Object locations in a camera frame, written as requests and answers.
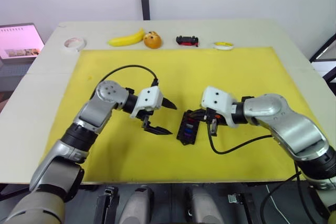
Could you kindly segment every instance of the black cable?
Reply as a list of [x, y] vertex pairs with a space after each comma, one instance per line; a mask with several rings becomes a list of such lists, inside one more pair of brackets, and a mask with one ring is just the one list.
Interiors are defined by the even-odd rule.
[[[142, 69], [147, 70], [147, 71], [148, 71], [149, 73], [151, 73], [151, 74], [153, 75], [153, 77], [154, 77], [152, 86], [154, 86], [154, 83], [156, 83], [156, 85], [157, 85], [157, 76], [156, 76], [156, 74], [155, 74], [152, 70], [150, 70], [149, 68], [144, 67], [144, 66], [142, 66], [142, 65], [125, 65], [125, 66], [122, 66], [122, 67], [120, 67], [120, 68], [116, 68], [116, 69], [112, 70], [111, 72], [109, 72], [107, 75], [105, 75], [105, 76], [98, 82], [98, 84], [101, 83], [102, 81], [104, 81], [108, 76], [110, 76], [110, 75], [112, 75], [113, 73], [115, 73], [115, 72], [117, 72], [117, 71], [119, 71], [119, 70], [121, 70], [121, 69], [124, 69], [124, 68], [142, 68]], [[96, 91], [96, 88], [93, 90], [90, 99], [94, 96], [94, 94], [95, 94], [94, 92], [95, 92], [95, 91]]]
[[288, 181], [293, 180], [295, 177], [299, 176], [301, 174], [301, 172], [295, 173], [293, 176], [291, 176], [290, 178], [286, 179], [285, 181], [281, 182], [279, 185], [277, 185], [275, 188], [273, 188], [269, 194], [267, 194], [267, 196], [263, 199], [263, 201], [261, 202], [260, 205], [260, 218], [261, 218], [261, 222], [262, 224], [266, 224], [265, 221], [265, 216], [264, 216], [264, 210], [265, 210], [265, 205], [267, 200], [269, 199], [269, 197], [271, 197], [271, 195], [278, 190], [283, 184], [287, 183]]
[[249, 143], [252, 143], [252, 142], [254, 142], [254, 141], [257, 141], [257, 140], [260, 140], [260, 139], [264, 139], [264, 138], [268, 138], [268, 137], [272, 137], [272, 135], [259, 136], [259, 137], [256, 137], [256, 138], [254, 138], [254, 139], [251, 139], [251, 140], [249, 140], [249, 141], [246, 141], [246, 142], [244, 142], [244, 143], [242, 143], [242, 144], [239, 144], [239, 145], [237, 145], [237, 146], [235, 146], [235, 147], [233, 147], [233, 148], [231, 148], [231, 149], [229, 149], [229, 150], [227, 150], [227, 151], [219, 152], [218, 150], [216, 150], [216, 148], [215, 148], [215, 146], [214, 146], [214, 143], [212, 142], [212, 136], [211, 136], [211, 130], [210, 130], [210, 125], [209, 125], [209, 124], [207, 125], [207, 128], [208, 128], [208, 137], [209, 137], [209, 142], [210, 142], [211, 149], [212, 149], [215, 153], [220, 154], [220, 155], [223, 155], [223, 154], [227, 154], [227, 153], [233, 152], [234, 150], [239, 149], [239, 148], [241, 148], [241, 147], [243, 147], [243, 146], [245, 146], [245, 145], [247, 145], [247, 144], [249, 144]]
[[[296, 171], [296, 173], [298, 173], [298, 171], [299, 171], [298, 165], [295, 162], [294, 162], [294, 165], [295, 165], [295, 171]], [[298, 184], [298, 191], [299, 191], [302, 206], [303, 206], [308, 218], [310, 219], [311, 223], [317, 224], [317, 222], [314, 220], [313, 216], [310, 214], [309, 209], [307, 207], [307, 204], [305, 202], [305, 199], [303, 198], [303, 193], [302, 193], [302, 188], [301, 188], [301, 180], [300, 180], [299, 175], [297, 176], [297, 184]]]

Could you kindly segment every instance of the floor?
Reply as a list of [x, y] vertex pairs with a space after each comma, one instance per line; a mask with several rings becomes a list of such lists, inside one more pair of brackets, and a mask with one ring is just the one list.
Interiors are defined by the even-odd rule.
[[[248, 224], [244, 207], [237, 204], [229, 204], [227, 195], [233, 193], [250, 192], [253, 195], [253, 199], [257, 208], [259, 217], [259, 206], [263, 198], [266, 196], [266, 186], [247, 186], [241, 183], [219, 183], [219, 184], [198, 184], [204, 187], [214, 198], [225, 223], [228, 224]], [[269, 184], [271, 190], [276, 184]], [[128, 198], [140, 185], [136, 184], [114, 184], [118, 187], [120, 201], [117, 208], [118, 221], [121, 211], [127, 202]], [[183, 195], [184, 190], [190, 184], [149, 184], [149, 187], [154, 191], [154, 209], [151, 223], [185, 223], [184, 211], [183, 211]], [[9, 185], [7, 186], [3, 194], [17, 190], [18, 188], [26, 187], [25, 185]], [[105, 185], [100, 185], [95, 191], [79, 190], [77, 196], [70, 202], [66, 203], [66, 224], [77, 223], [93, 223], [95, 215], [97, 197], [104, 193]], [[307, 184], [303, 182], [303, 187], [306, 189]], [[14, 198], [4, 200], [0, 202], [0, 223], [4, 223], [10, 210], [24, 195], [19, 195]], [[327, 223], [322, 220], [320, 216], [314, 210], [311, 199], [308, 192], [304, 191], [304, 196], [311, 209], [317, 223]], [[299, 195], [297, 192], [297, 186], [295, 182], [290, 182], [281, 187], [275, 194], [274, 200], [278, 208], [287, 217], [291, 224], [293, 223], [310, 223], [306, 216]], [[281, 215], [276, 211], [271, 201], [268, 201], [265, 208], [265, 218], [268, 223], [282, 224], [286, 223]]]

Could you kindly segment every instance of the red and black toy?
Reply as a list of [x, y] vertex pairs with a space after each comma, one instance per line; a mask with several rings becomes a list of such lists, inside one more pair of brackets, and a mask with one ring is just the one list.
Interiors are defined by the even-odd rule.
[[198, 38], [195, 36], [192, 36], [192, 37], [177, 36], [176, 42], [179, 45], [198, 47]]

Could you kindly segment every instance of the white table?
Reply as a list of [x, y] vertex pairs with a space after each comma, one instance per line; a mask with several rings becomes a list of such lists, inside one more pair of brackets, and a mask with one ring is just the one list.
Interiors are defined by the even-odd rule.
[[284, 31], [271, 20], [65, 22], [56, 28], [0, 114], [0, 183], [28, 183], [43, 155], [58, 106], [79, 57], [79, 53], [63, 49], [64, 41], [83, 37], [87, 41], [85, 49], [147, 49], [144, 43], [119, 48], [107, 44], [110, 38], [132, 34], [140, 27], [155, 30], [164, 41], [162, 49], [180, 48], [175, 42], [178, 35], [197, 36], [200, 48], [208, 48], [215, 41], [230, 41], [236, 47], [273, 47], [335, 146], [335, 96]]

